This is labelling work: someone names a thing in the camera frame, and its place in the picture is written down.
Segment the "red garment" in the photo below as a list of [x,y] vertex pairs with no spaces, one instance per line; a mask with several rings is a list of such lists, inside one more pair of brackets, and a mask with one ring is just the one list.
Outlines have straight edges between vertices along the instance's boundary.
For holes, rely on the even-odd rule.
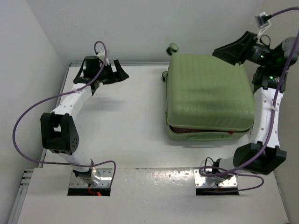
[[178,128],[169,126],[170,130],[174,133],[205,133],[205,132],[225,132],[229,134],[234,134],[234,131],[219,131],[219,130],[206,130],[206,129],[190,129],[190,128]]

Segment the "green suitcase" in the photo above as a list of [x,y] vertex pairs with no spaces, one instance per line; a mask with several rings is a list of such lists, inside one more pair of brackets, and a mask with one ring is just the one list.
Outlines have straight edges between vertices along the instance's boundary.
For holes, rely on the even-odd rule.
[[[170,62],[162,78],[169,139],[235,140],[250,131],[255,101],[244,66],[231,65],[211,55],[180,53],[174,43],[166,52]],[[169,126],[235,133],[174,133]]]

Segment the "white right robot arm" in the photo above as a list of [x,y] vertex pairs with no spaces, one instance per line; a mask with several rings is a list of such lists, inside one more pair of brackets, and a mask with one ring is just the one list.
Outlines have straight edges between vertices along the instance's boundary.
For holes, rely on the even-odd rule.
[[252,173],[268,175],[286,160],[278,140],[279,107],[284,96],[287,71],[299,57],[299,38],[287,37],[274,49],[257,34],[245,32],[235,42],[219,47],[212,55],[231,65],[246,60],[258,65],[253,76],[255,117],[249,143],[234,156],[213,163],[211,177]]

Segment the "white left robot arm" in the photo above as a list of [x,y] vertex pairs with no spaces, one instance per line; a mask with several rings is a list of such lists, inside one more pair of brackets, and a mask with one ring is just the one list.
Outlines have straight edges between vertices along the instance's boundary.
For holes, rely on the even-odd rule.
[[114,84],[128,78],[129,75],[118,60],[111,64],[100,54],[86,56],[73,80],[71,94],[50,113],[45,112],[41,115],[43,148],[64,158],[72,166],[75,176],[89,185],[99,183],[100,175],[92,159],[78,149],[79,134],[75,118],[100,84]]

